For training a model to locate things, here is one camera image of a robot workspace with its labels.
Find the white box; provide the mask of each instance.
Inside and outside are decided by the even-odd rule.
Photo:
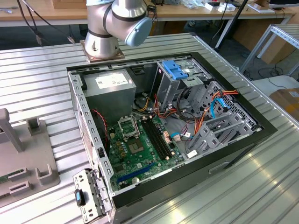
[[[218,9],[218,6],[211,6],[210,4],[206,3],[205,8],[207,8],[210,11],[216,11]]]
[[[220,6],[218,8],[218,11],[223,13],[225,10],[226,3],[220,3]],[[228,4],[226,8],[226,12],[233,12],[235,11],[235,6],[233,4]]]

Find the blue drive bay latch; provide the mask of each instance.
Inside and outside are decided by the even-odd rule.
[[[185,74],[173,60],[163,61],[162,65],[172,75],[174,80],[188,78],[188,74]]]

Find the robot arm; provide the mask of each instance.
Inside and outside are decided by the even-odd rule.
[[[87,0],[88,34],[85,51],[96,58],[109,58],[119,52],[118,40],[135,47],[150,34],[143,0]]]

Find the metal slat surface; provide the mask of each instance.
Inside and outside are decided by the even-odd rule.
[[[232,168],[129,223],[298,222],[299,131],[294,119],[198,37],[153,36],[136,49],[122,42],[120,47],[126,59],[198,51],[278,129]],[[6,50],[0,52],[0,58],[0,107],[12,112],[14,125],[33,116],[46,121],[61,178],[53,188],[0,208],[0,220],[81,224],[72,176],[89,164],[72,111],[65,69],[87,64],[81,45]]]

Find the sticker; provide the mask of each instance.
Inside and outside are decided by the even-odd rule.
[[[185,136],[186,136],[187,138],[189,138],[190,135],[191,135],[191,134],[190,134],[189,132],[186,132],[186,133],[185,133]]]
[[[189,153],[187,154],[188,158],[192,158],[192,157],[194,157],[194,156],[196,156],[196,155],[197,155],[196,150],[193,150],[193,151],[191,151],[191,152],[189,152]]]
[[[292,95],[292,97],[299,97],[299,93],[295,91],[290,91],[289,93]]]
[[[121,73],[109,76],[101,76],[95,79],[100,89],[109,88],[118,85],[128,84],[127,79]]]

